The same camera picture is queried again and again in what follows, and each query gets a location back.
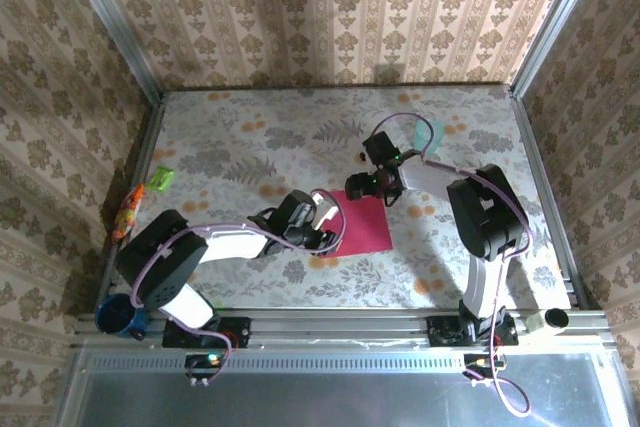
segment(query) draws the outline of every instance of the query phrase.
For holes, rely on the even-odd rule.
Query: black clamp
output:
[[[301,190],[293,190],[277,208],[263,210],[248,219],[262,230],[266,230],[290,244],[305,249],[323,249],[335,242],[337,234],[331,231],[315,230],[313,228],[315,214],[316,203],[313,198]],[[258,257],[277,254],[284,249],[286,247],[280,242],[269,240]],[[334,251],[335,249],[331,249],[318,255],[326,255]]]

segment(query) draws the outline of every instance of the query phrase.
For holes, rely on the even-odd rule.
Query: snack package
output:
[[[140,202],[142,201],[143,196],[144,184],[140,184],[129,192],[120,204],[120,210],[118,210],[113,231],[111,232],[111,240],[114,244],[120,242],[129,232],[131,232],[133,224],[136,221],[136,216],[138,215]]]

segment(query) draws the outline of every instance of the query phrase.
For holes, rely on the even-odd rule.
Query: metal plate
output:
[[[421,355],[403,354],[396,361],[411,363]],[[326,368],[293,373],[282,363],[285,357],[261,358],[259,367],[266,367],[268,375],[264,370],[254,374],[248,373],[251,368],[246,373],[230,369],[209,388],[192,388],[184,374],[177,372],[88,372],[79,425],[494,427],[516,421],[502,407],[493,388],[473,387],[459,373],[402,373],[394,361],[389,367],[378,366],[366,373],[350,372],[351,367],[338,373],[330,363]],[[351,360],[344,356],[325,360],[331,358],[347,364]],[[364,360],[367,354],[359,354],[359,358]],[[288,360],[291,366],[295,358]],[[242,362],[235,368],[242,370]],[[599,366],[589,353],[510,356],[505,376],[518,382],[533,404],[533,415],[518,420],[517,425],[628,425],[624,408],[610,405],[611,399],[603,395],[598,369],[606,370],[606,366]],[[513,391],[505,390],[519,402]],[[619,417],[612,419],[610,412],[616,411]]]

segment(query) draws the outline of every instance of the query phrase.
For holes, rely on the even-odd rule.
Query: green object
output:
[[[173,177],[173,170],[166,167],[158,167],[155,175],[151,179],[151,182],[147,185],[147,189],[155,190],[156,192],[164,192],[167,188],[169,181]]]

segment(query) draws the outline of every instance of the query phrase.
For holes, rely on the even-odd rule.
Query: aluminum frame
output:
[[[156,141],[158,140],[158,135],[160,135],[162,118],[167,107],[168,98],[169,96],[165,95],[158,107],[151,111],[151,117],[149,118],[146,132],[142,140],[142,145],[140,147],[140,154],[138,160],[136,161],[133,175],[131,177],[131,189],[133,189],[136,185],[143,183],[145,178],[147,177],[149,164],[151,164],[151,157],[153,156],[153,151],[155,149]],[[111,246],[109,247],[105,263],[105,271],[102,276],[102,282],[100,283],[100,290],[98,291],[94,311],[98,309],[100,304],[102,304],[102,302],[107,298],[107,295],[109,295],[109,289],[111,288],[113,276],[116,274],[116,256],[118,255],[120,249],[124,247],[124,245],[126,245],[126,241],[120,244],[111,244]]]
[[[151,106],[156,108],[162,98],[162,89],[156,82],[155,76],[140,44],[133,31],[127,24],[126,17],[120,11],[115,0],[89,0],[98,16],[109,31],[118,50],[127,62],[140,88],[149,99]]]
[[[511,81],[511,88],[517,98],[523,97],[533,82],[577,2],[578,0],[554,0],[551,4],[520,68]]]
[[[455,314],[453,310],[331,309],[223,311],[223,316],[248,316],[252,337],[248,349],[234,354],[229,373],[430,373],[459,372],[465,353],[482,348],[430,348],[425,317]],[[519,332],[530,311],[510,312]],[[588,353],[604,370],[598,379],[610,412],[624,409],[631,425],[635,404],[615,341],[601,311],[570,311],[569,328],[544,343],[521,342],[505,353]],[[72,370],[63,404],[54,425],[76,425],[83,409],[83,394],[91,375],[100,373],[184,373],[185,356],[204,350],[160,347],[165,320],[154,316],[145,341],[132,342],[97,332],[90,315],[77,325]]]
[[[513,95],[513,112],[520,129],[520,137],[524,145],[524,150],[529,158],[529,165],[531,166],[531,173],[533,174],[533,180],[540,196],[540,204],[542,205],[542,211],[544,212],[547,225],[549,226],[549,235],[551,242],[553,243],[558,262],[563,274],[568,276],[568,280],[572,285],[572,291],[568,293],[573,294],[576,298],[576,303],[580,309],[588,309],[589,301],[587,293],[582,282],[582,277],[578,273],[578,267],[571,247],[569,245],[569,239],[562,224],[562,218],[560,217],[560,211],[553,197],[553,191],[551,190],[551,184],[547,177],[547,172],[542,162],[542,156],[540,155],[540,149],[536,143],[529,117],[525,111],[524,103],[522,99],[516,94]]]

